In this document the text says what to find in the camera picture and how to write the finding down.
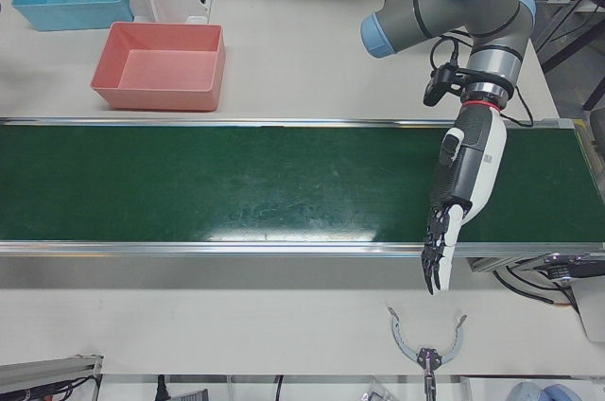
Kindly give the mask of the robot hand black white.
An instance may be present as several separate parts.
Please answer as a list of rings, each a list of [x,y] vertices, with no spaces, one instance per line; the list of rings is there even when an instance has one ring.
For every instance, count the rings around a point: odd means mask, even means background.
[[[441,141],[421,256],[423,277],[432,294],[449,289],[461,227],[486,206],[506,142],[499,111],[479,101],[461,107]]]

